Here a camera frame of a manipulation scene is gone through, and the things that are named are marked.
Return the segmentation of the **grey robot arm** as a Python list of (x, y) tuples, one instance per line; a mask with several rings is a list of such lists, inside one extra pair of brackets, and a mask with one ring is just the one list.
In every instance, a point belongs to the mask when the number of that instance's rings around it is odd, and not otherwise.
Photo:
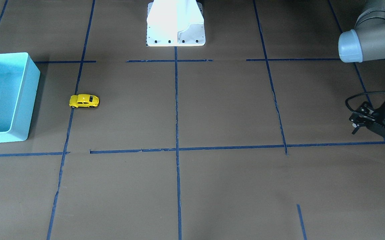
[[(338, 52), (345, 63), (385, 59), (385, 0), (366, 1), (354, 29), (340, 35)], [(346, 108), (351, 111), (349, 121), (354, 126), (352, 134), (365, 127), (385, 138), (385, 101), (378, 108), (369, 102), (363, 102), (357, 109), (349, 104), (356, 97), (371, 94), (385, 94), (385, 91), (363, 92), (345, 100)]]

